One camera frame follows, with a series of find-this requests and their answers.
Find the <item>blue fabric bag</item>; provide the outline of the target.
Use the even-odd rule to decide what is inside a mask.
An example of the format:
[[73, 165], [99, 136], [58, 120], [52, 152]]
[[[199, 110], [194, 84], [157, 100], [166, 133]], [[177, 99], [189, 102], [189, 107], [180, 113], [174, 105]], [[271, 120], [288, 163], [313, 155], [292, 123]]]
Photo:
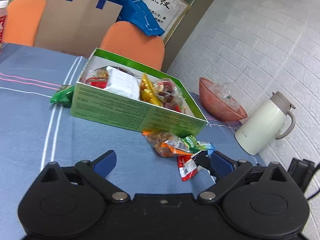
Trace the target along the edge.
[[107, 0], [122, 6], [117, 22], [125, 21], [135, 25], [146, 36], [162, 36], [165, 31], [153, 17], [142, 0]]

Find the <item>blue grey tablecloth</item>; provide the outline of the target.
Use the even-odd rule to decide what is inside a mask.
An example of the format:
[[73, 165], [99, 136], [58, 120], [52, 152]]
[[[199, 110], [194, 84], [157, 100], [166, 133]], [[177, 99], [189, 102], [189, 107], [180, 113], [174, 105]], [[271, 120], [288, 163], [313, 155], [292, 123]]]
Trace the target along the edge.
[[63, 84], [74, 85], [86, 63], [80, 56], [5, 44], [1, 52], [1, 239], [25, 232], [18, 205], [50, 161], [73, 166], [113, 150], [117, 164], [107, 179], [130, 195], [199, 194], [213, 185], [205, 170], [182, 181], [175, 158], [153, 151], [139, 132], [71, 115], [50, 103]]

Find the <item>left orange chair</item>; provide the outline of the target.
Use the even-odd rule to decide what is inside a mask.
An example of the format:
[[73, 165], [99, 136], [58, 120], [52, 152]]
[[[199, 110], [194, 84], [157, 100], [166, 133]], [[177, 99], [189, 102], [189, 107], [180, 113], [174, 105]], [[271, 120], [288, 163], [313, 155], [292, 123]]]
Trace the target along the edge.
[[46, 5], [46, 0], [11, 1], [8, 5], [3, 41], [33, 47]]

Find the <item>peanut snack packet in box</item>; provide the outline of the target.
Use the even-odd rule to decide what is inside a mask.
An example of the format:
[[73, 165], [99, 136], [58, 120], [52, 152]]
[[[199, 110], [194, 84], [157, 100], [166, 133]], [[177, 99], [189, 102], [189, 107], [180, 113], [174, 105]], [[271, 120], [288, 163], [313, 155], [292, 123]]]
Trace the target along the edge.
[[93, 77], [96, 77], [98, 79], [102, 79], [102, 80], [108, 80], [109, 78], [109, 73], [107, 71], [107, 67], [99, 67], [97, 69], [93, 69], [91, 70], [91, 74], [93, 75]]

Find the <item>red white snack packet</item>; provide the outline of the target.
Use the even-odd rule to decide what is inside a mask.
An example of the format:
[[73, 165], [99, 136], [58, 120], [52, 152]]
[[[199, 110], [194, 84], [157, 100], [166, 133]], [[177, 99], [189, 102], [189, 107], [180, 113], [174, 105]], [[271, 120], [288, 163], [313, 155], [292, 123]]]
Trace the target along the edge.
[[193, 155], [179, 155], [177, 157], [177, 164], [181, 181], [188, 181], [196, 174], [204, 170], [202, 166], [196, 164], [196, 158], [201, 154], [206, 157], [207, 151], [200, 151]]

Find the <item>red packet in box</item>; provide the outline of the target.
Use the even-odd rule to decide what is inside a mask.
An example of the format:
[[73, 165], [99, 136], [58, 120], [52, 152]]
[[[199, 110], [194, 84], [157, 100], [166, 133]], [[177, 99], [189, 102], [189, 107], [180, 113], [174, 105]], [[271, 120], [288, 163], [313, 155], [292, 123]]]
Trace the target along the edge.
[[103, 79], [99, 77], [90, 77], [85, 81], [85, 84], [104, 89], [107, 86], [107, 79]]

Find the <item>pink plastic bowl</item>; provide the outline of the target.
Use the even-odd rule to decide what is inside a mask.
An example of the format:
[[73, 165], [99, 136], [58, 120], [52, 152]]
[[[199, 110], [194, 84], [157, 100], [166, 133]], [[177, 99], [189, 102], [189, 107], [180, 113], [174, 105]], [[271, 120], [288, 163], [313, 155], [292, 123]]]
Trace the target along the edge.
[[213, 85], [215, 83], [212, 81], [204, 77], [199, 78], [200, 102], [210, 115], [225, 122], [239, 121], [248, 117], [246, 111], [233, 97], [228, 96], [228, 100], [233, 105], [231, 107], [230, 103], [227, 104], [226, 100], [221, 99], [215, 94], [213, 92]]

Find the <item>green candy packet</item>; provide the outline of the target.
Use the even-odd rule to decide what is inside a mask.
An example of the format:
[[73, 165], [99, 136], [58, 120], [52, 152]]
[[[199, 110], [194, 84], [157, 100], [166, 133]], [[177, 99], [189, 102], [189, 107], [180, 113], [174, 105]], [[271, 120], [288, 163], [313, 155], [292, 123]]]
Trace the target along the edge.
[[75, 86], [62, 85], [53, 95], [53, 97], [50, 100], [50, 103], [61, 105], [66, 108], [71, 108], [74, 88]]

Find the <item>right orange chair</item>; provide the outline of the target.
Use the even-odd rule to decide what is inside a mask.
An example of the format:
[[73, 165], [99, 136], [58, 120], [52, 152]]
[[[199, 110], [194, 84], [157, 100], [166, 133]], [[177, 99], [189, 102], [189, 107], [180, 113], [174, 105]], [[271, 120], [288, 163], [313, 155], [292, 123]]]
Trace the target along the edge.
[[165, 47], [159, 36], [147, 36], [134, 24], [119, 21], [104, 36], [100, 49], [161, 70]]

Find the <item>clear drink bottle red label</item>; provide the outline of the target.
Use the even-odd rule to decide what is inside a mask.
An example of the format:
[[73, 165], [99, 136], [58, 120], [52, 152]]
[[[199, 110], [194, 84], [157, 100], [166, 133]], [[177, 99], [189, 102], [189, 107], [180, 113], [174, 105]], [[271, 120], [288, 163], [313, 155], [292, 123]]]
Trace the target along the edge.
[[3, 47], [3, 35], [4, 35], [4, 28], [7, 21], [8, 16], [8, 7], [9, 1], [2, 0], [0, 1], [0, 52], [2, 52]]

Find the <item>orange green nut snack packet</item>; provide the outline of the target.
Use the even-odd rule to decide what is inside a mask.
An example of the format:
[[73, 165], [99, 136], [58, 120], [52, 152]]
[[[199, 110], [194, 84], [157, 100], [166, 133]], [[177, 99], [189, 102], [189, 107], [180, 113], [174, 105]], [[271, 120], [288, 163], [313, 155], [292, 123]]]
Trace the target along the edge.
[[215, 151], [210, 142], [198, 141], [193, 135], [180, 138], [169, 132], [144, 131], [142, 134], [161, 157], [191, 156], [201, 151], [207, 151], [206, 155], [210, 156]]

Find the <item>white thermal jug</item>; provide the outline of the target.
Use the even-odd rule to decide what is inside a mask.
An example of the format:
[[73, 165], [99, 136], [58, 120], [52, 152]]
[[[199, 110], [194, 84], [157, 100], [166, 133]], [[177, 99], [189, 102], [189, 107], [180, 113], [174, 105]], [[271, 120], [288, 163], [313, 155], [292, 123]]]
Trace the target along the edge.
[[284, 94], [273, 93], [235, 132], [236, 141], [246, 153], [256, 155], [272, 139], [281, 140], [292, 132], [296, 118], [291, 109], [296, 107]]

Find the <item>white packet in box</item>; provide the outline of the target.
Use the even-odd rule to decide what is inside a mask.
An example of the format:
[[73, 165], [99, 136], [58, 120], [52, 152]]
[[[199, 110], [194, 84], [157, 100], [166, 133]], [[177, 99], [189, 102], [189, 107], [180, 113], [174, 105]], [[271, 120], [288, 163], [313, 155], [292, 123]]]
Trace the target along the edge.
[[104, 90], [131, 99], [139, 99], [140, 86], [134, 76], [111, 66], [107, 66], [106, 70], [108, 72], [108, 81]]

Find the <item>clear candy packet in box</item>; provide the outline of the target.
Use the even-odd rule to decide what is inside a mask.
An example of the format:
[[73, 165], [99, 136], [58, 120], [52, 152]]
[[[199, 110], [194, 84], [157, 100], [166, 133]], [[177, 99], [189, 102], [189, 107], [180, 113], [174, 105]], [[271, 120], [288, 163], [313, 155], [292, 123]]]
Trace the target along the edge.
[[181, 89], [171, 79], [159, 79], [153, 83], [153, 91], [164, 108], [185, 113]]

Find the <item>white poster with Chinese text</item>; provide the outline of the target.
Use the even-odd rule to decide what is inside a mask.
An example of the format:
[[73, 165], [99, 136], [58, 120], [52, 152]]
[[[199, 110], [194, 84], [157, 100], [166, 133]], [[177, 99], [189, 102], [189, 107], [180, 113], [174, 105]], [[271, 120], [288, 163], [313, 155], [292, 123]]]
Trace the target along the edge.
[[191, 8], [184, 0], [142, 0], [164, 30], [161, 36], [166, 45], [182, 18]]

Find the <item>green cardboard snack box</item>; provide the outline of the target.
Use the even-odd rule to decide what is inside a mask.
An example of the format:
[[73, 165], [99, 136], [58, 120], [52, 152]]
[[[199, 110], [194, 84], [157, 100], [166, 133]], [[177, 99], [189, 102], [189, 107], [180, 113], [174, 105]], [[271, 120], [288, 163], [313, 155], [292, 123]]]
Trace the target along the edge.
[[[104, 66], [122, 67], [138, 77], [146, 74], [151, 81], [171, 79], [182, 92], [185, 112], [179, 113], [87, 85], [85, 80], [89, 71]], [[208, 125], [200, 107], [179, 79], [100, 48], [92, 52], [75, 84], [71, 115], [132, 131], [171, 132], [180, 137], [196, 136]]]

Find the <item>orange chair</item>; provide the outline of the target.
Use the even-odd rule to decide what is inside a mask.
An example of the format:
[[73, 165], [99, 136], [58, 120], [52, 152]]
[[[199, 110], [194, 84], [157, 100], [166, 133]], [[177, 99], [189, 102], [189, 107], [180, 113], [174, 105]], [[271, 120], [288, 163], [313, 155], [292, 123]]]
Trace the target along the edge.
[[3, 41], [33, 47], [46, 5], [46, 0], [11, 1], [8, 5]]
[[100, 49], [161, 70], [165, 47], [159, 36], [147, 36], [134, 24], [119, 21], [104, 36]]

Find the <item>brown paper bag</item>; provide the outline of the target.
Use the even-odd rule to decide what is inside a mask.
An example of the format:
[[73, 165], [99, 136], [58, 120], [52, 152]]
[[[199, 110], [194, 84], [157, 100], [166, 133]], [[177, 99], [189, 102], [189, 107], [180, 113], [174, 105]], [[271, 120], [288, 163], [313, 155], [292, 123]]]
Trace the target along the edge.
[[121, 9], [108, 0], [48, 0], [34, 46], [88, 58]]

